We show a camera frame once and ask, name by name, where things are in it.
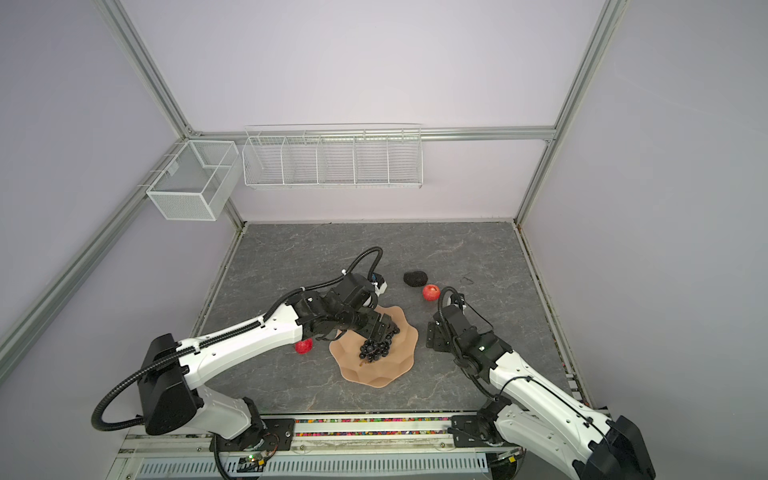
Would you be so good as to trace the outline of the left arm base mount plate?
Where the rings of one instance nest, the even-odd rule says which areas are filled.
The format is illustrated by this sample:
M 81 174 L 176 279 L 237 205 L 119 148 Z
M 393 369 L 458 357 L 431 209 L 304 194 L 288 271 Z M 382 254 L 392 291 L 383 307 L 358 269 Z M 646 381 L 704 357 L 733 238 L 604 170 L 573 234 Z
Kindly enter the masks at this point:
M 251 427 L 235 439 L 211 440 L 209 451 L 217 447 L 220 453 L 246 451 L 288 451 L 294 438 L 296 421 L 291 417 L 267 418 L 263 426 Z

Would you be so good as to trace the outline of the red fake apple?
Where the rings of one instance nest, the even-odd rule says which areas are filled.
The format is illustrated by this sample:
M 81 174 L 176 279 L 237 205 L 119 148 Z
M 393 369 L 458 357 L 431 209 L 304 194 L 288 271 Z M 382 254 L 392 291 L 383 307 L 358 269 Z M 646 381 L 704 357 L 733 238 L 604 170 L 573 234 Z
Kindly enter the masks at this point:
M 308 354 L 313 349 L 314 342 L 311 338 L 294 344 L 294 350 L 299 355 Z
M 422 289 L 422 296 L 428 302 L 437 301 L 440 295 L 441 290 L 437 285 L 427 284 Z

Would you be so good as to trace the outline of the dark fake avocado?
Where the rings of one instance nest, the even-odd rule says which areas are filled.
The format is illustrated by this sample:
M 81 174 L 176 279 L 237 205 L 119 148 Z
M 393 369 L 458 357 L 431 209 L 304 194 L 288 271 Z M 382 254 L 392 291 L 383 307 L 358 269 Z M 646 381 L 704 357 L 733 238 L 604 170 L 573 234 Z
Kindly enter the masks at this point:
M 428 284 L 429 277 L 423 270 L 411 270 L 403 274 L 403 282 L 409 287 L 421 288 Z

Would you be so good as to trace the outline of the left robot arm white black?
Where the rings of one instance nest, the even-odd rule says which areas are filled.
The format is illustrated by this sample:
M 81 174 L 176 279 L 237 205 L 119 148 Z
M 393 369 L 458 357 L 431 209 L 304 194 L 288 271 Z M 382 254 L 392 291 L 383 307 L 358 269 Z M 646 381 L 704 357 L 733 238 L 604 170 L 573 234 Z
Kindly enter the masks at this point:
M 207 387 L 226 370 L 278 347 L 315 339 L 336 341 L 354 332 L 374 342 L 399 329 L 376 307 L 387 289 L 383 277 L 345 272 L 329 282 L 279 297 L 265 313 L 233 327 L 177 341 L 155 338 L 141 368 L 96 405 L 91 425 L 109 432 L 141 426 L 148 435 L 189 428 L 213 435 L 229 451 L 261 447 L 268 434 L 255 402 Z

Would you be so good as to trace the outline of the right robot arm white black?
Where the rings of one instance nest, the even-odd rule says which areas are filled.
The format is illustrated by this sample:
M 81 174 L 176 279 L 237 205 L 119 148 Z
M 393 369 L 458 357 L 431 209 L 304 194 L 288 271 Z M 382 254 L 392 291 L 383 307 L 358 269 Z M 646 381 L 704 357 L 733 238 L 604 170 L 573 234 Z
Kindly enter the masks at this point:
M 492 330 L 465 315 L 463 294 L 446 287 L 429 326 L 429 348 L 452 354 L 487 397 L 478 411 L 488 443 L 508 442 L 535 454 L 570 479 L 653 479 L 656 471 L 639 427 L 612 418 L 564 392 Z

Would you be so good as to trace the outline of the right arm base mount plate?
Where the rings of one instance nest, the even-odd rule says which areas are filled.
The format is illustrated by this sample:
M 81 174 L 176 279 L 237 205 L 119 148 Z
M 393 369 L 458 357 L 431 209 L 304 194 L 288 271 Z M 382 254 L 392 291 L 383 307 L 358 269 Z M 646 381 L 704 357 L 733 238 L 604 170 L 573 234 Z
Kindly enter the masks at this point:
M 504 440 L 493 422 L 478 414 L 459 414 L 450 417 L 447 432 L 458 448 L 516 448 L 517 444 Z

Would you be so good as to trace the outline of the dark purple fake grape bunch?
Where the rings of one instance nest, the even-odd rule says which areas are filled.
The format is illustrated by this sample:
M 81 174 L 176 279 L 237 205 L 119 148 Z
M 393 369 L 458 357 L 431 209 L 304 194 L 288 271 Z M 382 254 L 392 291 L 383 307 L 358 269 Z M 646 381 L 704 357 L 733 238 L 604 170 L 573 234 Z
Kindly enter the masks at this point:
M 383 340 L 373 341 L 365 340 L 359 349 L 359 359 L 361 363 L 373 363 L 389 355 L 393 339 L 400 333 L 400 329 L 395 327 L 390 333 L 387 333 Z

